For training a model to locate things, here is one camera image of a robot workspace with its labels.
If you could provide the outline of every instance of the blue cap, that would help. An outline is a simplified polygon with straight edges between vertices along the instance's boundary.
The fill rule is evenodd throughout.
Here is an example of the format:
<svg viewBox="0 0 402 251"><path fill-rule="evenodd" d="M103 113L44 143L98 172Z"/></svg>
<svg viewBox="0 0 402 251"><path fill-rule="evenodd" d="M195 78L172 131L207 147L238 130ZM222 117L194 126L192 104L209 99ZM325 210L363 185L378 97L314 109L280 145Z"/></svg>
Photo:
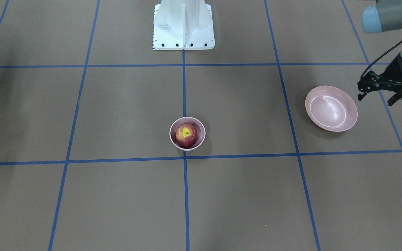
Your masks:
<svg viewBox="0 0 402 251"><path fill-rule="evenodd" d="M380 33L381 21L379 20L378 10L375 5L365 8L362 13L362 29L365 33Z"/></svg>

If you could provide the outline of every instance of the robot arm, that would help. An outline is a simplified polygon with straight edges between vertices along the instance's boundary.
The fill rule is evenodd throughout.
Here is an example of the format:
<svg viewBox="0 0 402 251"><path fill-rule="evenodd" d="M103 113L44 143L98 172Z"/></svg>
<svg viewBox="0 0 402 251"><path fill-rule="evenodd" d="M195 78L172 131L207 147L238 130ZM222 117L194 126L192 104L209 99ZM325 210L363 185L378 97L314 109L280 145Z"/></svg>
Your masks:
<svg viewBox="0 0 402 251"><path fill-rule="evenodd" d="M362 15L362 27L366 33L383 32L402 29L402 0L377 0L376 4L369 6ZM402 99L402 51L386 67L381 75L369 71L358 82L361 94L358 100L362 100L367 93L388 90L395 94L388 100L392 106Z"/></svg>

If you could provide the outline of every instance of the white mounting plate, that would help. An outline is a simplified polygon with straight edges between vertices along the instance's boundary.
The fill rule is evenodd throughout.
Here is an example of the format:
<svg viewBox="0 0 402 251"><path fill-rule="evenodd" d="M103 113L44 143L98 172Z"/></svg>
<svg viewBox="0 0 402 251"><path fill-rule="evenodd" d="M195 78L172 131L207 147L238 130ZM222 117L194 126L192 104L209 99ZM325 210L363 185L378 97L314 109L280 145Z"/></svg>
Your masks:
<svg viewBox="0 0 402 251"><path fill-rule="evenodd" d="M159 6L155 5L155 14L158 13ZM210 17L212 17L212 6L207 5ZM213 27L198 27L195 32L186 35L174 33L170 27L154 26L153 29L153 49L154 50L211 50L215 47L215 37Z"/></svg>

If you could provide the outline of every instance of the gray surface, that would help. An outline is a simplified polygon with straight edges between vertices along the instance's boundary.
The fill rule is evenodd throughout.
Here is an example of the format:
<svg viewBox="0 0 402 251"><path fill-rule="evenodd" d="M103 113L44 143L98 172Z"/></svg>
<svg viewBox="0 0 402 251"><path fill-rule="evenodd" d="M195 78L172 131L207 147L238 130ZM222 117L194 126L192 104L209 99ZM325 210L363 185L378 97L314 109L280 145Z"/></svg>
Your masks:
<svg viewBox="0 0 402 251"><path fill-rule="evenodd" d="M190 250L316 250L296 157L187 165Z"/></svg>
<svg viewBox="0 0 402 251"><path fill-rule="evenodd" d="M54 250L183 250L182 161L72 164Z"/></svg>
<svg viewBox="0 0 402 251"><path fill-rule="evenodd" d="M302 161L322 250L402 250L402 153Z"/></svg>
<svg viewBox="0 0 402 251"><path fill-rule="evenodd" d="M45 250L62 165L0 167L0 250Z"/></svg>
<svg viewBox="0 0 402 251"><path fill-rule="evenodd" d="M0 25L0 251L48 250L51 237L52 251L402 250L394 129L402 141L402 100L389 108L395 127L378 93L356 101L359 119L343 133L319 129L305 111L319 85L356 100L366 59L341 1L267 1L267 11L264 0L209 0L216 48L183 53L151 49L158 0L101 0L84 68L96 2L8 3ZM373 1L345 4L369 60L402 38L362 33ZM199 65L216 63L229 65ZM184 105L207 132L187 154L168 136ZM311 152L322 155L303 156Z"/></svg>

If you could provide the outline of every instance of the plate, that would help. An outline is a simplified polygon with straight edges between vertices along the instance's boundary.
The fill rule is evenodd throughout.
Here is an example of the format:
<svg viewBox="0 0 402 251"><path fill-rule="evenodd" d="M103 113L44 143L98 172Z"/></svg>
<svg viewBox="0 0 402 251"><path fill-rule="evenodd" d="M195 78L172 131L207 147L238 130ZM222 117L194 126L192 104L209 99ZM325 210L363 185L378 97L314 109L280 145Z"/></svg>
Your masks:
<svg viewBox="0 0 402 251"><path fill-rule="evenodd" d="M318 126L332 132L343 132L353 127L358 109L351 97L333 86L312 89L305 99L306 113Z"/></svg>

